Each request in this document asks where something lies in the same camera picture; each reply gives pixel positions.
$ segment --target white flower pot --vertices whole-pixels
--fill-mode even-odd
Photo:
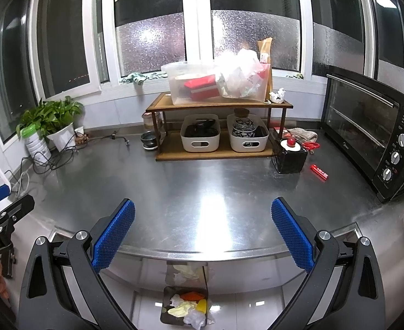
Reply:
[[[54,134],[48,135],[47,138],[53,141],[58,151],[62,151],[64,148],[75,147],[75,132],[73,130],[73,123]]]

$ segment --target stainless steel countertop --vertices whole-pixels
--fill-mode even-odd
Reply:
[[[89,230],[125,197],[136,218],[120,248],[143,257],[229,260],[286,251],[271,220],[283,196],[316,229],[335,230],[381,206],[375,193],[337,147],[319,135],[300,174],[280,175],[269,158],[156,162],[139,135],[92,141],[73,161],[31,177],[34,215],[76,232]],[[329,174],[322,181],[309,166]]]

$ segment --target oven door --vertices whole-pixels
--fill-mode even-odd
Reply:
[[[356,82],[328,78],[326,129],[341,137],[342,146],[372,179],[392,136],[399,106]]]

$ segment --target toaster oven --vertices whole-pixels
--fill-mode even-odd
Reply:
[[[332,67],[321,119],[334,140],[386,202],[404,193],[404,94]]]

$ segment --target window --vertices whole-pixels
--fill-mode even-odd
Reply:
[[[360,0],[311,0],[314,51],[312,74],[329,66],[364,71],[364,28]]]
[[[82,0],[39,0],[37,46],[47,98],[90,83]]]
[[[378,80],[404,93],[404,3],[374,0],[378,31]]]
[[[300,70],[300,0],[211,0],[214,56],[273,37],[273,68]]]
[[[15,134],[22,113],[36,105],[29,71],[29,0],[0,0],[0,137]]]
[[[115,0],[121,76],[185,60],[182,0]]]

